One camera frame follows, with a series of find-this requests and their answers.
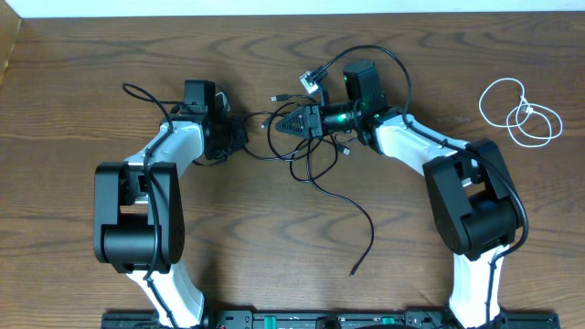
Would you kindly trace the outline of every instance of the wood grain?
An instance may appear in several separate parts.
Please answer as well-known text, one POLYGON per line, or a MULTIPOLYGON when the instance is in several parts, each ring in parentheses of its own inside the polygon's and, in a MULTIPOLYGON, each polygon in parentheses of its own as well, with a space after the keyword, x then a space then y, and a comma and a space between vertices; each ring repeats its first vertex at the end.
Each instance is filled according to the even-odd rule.
POLYGON ((0 86, 8 69, 8 60, 15 45, 20 22, 20 17, 12 8, 4 0, 0 0, 0 86))
MULTIPOLYGON (((93 172, 155 134, 161 118, 127 97, 130 81, 180 100, 185 79, 222 84, 234 112, 273 109, 269 97, 300 93, 298 76, 356 44, 395 50, 414 84, 419 121, 456 138, 494 139, 530 218, 528 243, 505 261, 500 303, 554 310, 563 327, 585 313, 585 14, 168 17, 27 20, 0 90, 0 327, 97 327, 109 309, 152 309, 139 287, 91 250, 93 172), (477 100, 493 80, 525 82, 529 100, 558 111, 563 136, 519 148, 483 122, 477 100)), ((373 51, 395 102, 405 83, 373 51)), ((341 64, 333 98, 345 97, 341 64)), ((494 90, 485 107, 502 121, 515 91, 494 90)), ((267 153, 250 125, 250 148, 267 153)), ((542 126, 533 127, 535 131, 542 126)), ((296 144, 275 136, 279 147, 296 144)), ((371 255, 347 277, 368 243, 368 224, 348 204, 294 182, 288 165, 236 154, 191 167, 181 181, 194 283, 213 303, 257 309, 384 310, 443 306, 452 255, 431 219, 423 179, 358 144, 322 178, 354 198, 377 228, 371 255)), ((320 150, 315 165, 331 160, 320 150)))

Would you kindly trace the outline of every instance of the coiled white cable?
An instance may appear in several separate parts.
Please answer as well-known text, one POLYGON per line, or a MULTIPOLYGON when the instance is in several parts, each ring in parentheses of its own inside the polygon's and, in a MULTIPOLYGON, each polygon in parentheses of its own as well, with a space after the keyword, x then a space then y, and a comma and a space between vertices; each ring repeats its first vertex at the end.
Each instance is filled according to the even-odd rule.
POLYGON ((561 133, 563 132, 563 121, 560 119, 560 116, 555 111, 552 111, 548 107, 542 106, 540 104, 531 103, 531 102, 527 101, 527 99, 524 97, 524 93, 525 93, 524 85, 519 80, 516 80, 514 78, 501 78, 499 80, 496 80, 496 81, 492 82, 492 84, 489 85, 485 89, 484 93, 482 94, 482 97, 479 98, 479 112, 482 114, 482 116, 487 121, 487 123, 493 125, 494 127, 507 128, 508 132, 510 133, 510 137, 512 137, 512 139, 514 140, 514 142, 516 142, 518 145, 524 146, 524 147, 541 147, 541 146, 544 146, 544 145, 548 144, 551 140, 553 140, 553 139, 555 139, 555 138, 557 138, 557 137, 559 137, 561 135, 561 133), (520 102, 518 103, 518 106, 516 106, 512 111, 510 111, 508 113, 507 117, 505 118, 505 124, 496 124, 496 123, 491 122, 485 116, 484 110, 482 109, 482 101, 484 100, 485 94, 487 94, 487 92, 496 83, 502 82, 502 81, 513 81, 513 82, 516 82, 517 84, 520 85, 520 88, 522 89, 522 94, 520 94, 520 102), (548 112, 554 114, 557 117, 557 119, 558 119, 558 133, 557 134, 555 134, 553 136, 553 134, 552 134, 553 133, 553 130, 552 130, 552 125, 550 124, 550 120, 547 118, 546 115, 544 115, 541 112, 535 110, 535 108, 539 108, 539 109, 542 109, 544 111, 548 111, 548 112), (526 117, 524 118, 524 120, 522 120, 522 122, 518 122, 518 114, 520 112, 526 113, 526 117), (535 135, 532 135, 530 133, 527 133, 524 129, 522 129, 522 125, 528 120, 528 118, 532 114, 539 115, 540 117, 542 117, 547 122, 547 125, 548 125, 548 137, 535 136, 535 135), (516 119, 516 124, 510 124, 510 117, 512 115, 514 115, 514 117, 516 119), (524 143, 520 143, 515 138, 514 134, 512 133, 512 128, 518 128, 520 130, 520 132, 522 132, 522 134, 525 135, 528 138, 532 138, 532 139, 536 139, 536 140, 545 140, 545 142, 543 142, 543 143, 537 143, 537 144, 524 144, 524 143))

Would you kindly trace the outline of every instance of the green terminal block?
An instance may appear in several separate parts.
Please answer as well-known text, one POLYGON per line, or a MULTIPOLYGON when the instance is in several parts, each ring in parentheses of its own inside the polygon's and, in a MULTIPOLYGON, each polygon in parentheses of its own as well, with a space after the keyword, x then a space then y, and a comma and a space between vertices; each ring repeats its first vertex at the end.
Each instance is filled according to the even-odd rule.
POLYGON ((394 324, 394 318, 393 317, 382 318, 382 324, 394 324))
POLYGON ((264 329, 276 329, 276 316, 264 316, 264 329))

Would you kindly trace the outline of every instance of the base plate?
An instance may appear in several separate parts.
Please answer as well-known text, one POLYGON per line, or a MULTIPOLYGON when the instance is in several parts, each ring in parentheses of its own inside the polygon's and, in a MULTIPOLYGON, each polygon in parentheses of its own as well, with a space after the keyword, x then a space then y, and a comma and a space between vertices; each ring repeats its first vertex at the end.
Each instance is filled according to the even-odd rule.
MULTIPOLYGON (((219 311, 213 328, 200 329, 460 329, 449 312, 407 310, 388 313, 266 313, 219 311)), ((105 313, 101 329, 159 329, 157 313, 105 313)), ((553 313, 504 313, 491 323, 495 329, 560 329, 553 313)))

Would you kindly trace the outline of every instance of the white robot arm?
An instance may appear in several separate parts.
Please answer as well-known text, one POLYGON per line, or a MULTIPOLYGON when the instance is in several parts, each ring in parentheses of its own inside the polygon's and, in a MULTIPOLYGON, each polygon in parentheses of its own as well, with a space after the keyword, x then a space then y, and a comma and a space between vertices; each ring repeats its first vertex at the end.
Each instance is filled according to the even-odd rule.
POLYGON ((195 327, 204 316, 203 293, 180 260, 185 225, 178 180, 204 152, 208 159, 227 156, 247 142, 239 119, 223 111, 229 108, 225 94, 218 94, 219 106, 216 96, 213 82, 187 80, 180 113, 167 116, 149 144, 124 162, 103 163, 96 170, 95 255, 138 283, 167 327, 195 327), (148 214, 121 211, 120 206, 133 204, 149 205, 148 214))
MULTIPOLYGON (((421 131, 432 135, 435 139, 445 140, 447 137, 416 122, 412 115, 408 121, 421 131)), ((400 115, 384 121, 375 131, 379 150, 384 155, 400 160, 421 175, 423 166, 438 156, 455 155, 457 151, 441 146, 428 138, 408 129, 400 115)), ((466 141, 450 139, 450 143, 465 148, 466 141)), ((470 185, 471 179, 461 181, 463 187, 470 185)), ((481 253, 477 260, 470 260, 466 255, 453 254, 453 291, 449 299, 449 308, 459 323, 465 328, 479 327, 485 324, 485 303, 490 279, 490 262, 494 255, 508 249, 508 246, 497 246, 481 253)), ((497 303, 497 291, 500 272, 504 258, 496 262, 496 270, 490 303, 490 321, 500 313, 497 303)))

